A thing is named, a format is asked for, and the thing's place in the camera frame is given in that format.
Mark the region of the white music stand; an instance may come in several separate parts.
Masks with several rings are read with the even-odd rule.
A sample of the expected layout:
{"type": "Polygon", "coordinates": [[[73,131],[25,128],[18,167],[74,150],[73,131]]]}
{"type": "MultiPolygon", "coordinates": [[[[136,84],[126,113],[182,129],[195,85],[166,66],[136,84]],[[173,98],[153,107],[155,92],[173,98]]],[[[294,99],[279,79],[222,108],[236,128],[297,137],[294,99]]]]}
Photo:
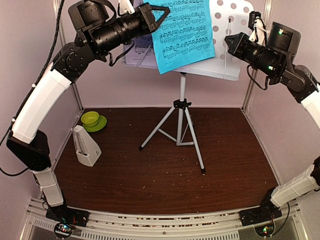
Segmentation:
{"type": "Polygon", "coordinates": [[[177,146],[184,146],[186,131],[195,136],[194,125],[189,112],[190,102],[185,98],[186,76],[194,74],[229,81],[237,81],[240,74],[240,62],[228,53],[224,40],[226,36],[248,31],[250,12],[253,5],[246,0],[209,0],[213,44],[215,57],[179,67],[169,72],[180,74],[180,97],[173,102],[172,113],[178,110],[177,136],[173,138],[177,146]]]}

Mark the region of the blue sheet music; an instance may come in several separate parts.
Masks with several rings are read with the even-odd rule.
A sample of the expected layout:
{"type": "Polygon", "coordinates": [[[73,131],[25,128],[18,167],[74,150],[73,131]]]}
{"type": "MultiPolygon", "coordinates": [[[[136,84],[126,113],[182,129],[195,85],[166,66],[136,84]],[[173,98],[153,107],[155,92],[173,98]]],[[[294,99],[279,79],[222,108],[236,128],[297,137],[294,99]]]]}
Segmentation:
{"type": "Polygon", "coordinates": [[[161,75],[215,57],[209,0],[149,0],[148,3],[170,9],[159,29],[151,34],[161,75]]]}

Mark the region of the purple sheet music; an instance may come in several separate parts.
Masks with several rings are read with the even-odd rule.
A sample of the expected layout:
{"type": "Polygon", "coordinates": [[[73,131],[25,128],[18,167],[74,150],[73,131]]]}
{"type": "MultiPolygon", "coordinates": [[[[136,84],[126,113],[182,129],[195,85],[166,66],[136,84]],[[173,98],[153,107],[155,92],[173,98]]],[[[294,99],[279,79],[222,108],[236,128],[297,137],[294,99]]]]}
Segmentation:
{"type": "Polygon", "coordinates": [[[128,66],[156,69],[157,61],[151,34],[133,39],[133,48],[125,55],[124,63],[128,66]]]}

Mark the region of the white metronome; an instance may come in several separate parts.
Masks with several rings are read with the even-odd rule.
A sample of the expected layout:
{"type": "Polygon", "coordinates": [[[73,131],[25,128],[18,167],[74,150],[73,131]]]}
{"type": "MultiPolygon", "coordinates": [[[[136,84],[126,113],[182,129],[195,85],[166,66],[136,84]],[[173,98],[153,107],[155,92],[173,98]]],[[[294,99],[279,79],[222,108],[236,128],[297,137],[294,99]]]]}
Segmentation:
{"type": "Polygon", "coordinates": [[[73,128],[72,136],[78,161],[84,166],[93,167],[102,154],[99,145],[80,125],[73,128]]]}

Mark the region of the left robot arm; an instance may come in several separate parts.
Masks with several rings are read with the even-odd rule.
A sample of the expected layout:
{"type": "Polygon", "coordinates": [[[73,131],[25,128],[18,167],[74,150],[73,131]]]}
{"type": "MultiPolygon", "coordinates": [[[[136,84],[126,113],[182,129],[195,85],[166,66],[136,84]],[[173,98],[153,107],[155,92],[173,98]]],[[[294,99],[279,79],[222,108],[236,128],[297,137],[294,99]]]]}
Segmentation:
{"type": "Polygon", "coordinates": [[[72,211],[64,205],[63,193],[52,170],[48,138],[39,129],[41,123],[91,62],[99,60],[114,65],[113,49],[155,32],[170,13],[167,6],[145,2],[133,7],[129,0],[121,0],[119,8],[121,15],[109,16],[108,12],[115,7],[107,0],[81,0],[69,7],[75,39],[48,59],[8,133],[8,149],[35,175],[47,204],[53,207],[53,215],[61,222],[69,221],[72,211]]]}

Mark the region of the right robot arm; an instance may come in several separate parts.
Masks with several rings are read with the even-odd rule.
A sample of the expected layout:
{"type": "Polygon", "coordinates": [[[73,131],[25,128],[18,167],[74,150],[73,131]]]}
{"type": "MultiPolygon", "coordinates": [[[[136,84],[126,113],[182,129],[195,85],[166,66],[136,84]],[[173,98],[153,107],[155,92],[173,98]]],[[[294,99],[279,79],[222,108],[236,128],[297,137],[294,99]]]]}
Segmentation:
{"type": "MultiPolygon", "coordinates": [[[[266,84],[282,83],[294,99],[320,124],[320,83],[304,65],[294,65],[301,34],[273,22],[266,45],[251,41],[243,32],[224,38],[228,53],[266,74],[266,84]]],[[[283,185],[270,189],[256,210],[259,220],[268,220],[279,207],[320,189],[320,159],[283,185]]]]}

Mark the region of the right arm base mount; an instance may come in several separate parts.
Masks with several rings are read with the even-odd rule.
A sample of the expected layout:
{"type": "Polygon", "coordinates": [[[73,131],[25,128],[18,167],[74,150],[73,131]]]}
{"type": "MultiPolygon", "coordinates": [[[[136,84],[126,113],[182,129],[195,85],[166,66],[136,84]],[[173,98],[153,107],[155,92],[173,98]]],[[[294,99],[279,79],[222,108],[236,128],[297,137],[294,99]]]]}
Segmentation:
{"type": "Polygon", "coordinates": [[[243,227],[254,226],[255,233],[261,238],[268,238],[276,233],[275,219],[282,216],[279,207],[269,199],[261,201],[258,207],[253,207],[239,212],[243,227]]]}

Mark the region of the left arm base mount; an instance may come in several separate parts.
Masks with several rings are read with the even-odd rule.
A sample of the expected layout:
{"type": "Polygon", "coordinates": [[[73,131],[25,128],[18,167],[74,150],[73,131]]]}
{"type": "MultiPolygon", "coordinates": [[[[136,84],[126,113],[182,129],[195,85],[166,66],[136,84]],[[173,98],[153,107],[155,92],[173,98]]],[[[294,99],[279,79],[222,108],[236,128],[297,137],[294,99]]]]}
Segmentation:
{"type": "Polygon", "coordinates": [[[90,213],[86,210],[80,210],[68,207],[65,203],[60,206],[47,205],[47,219],[56,221],[53,227],[53,233],[59,239],[69,238],[77,227],[86,227],[90,213]]]}

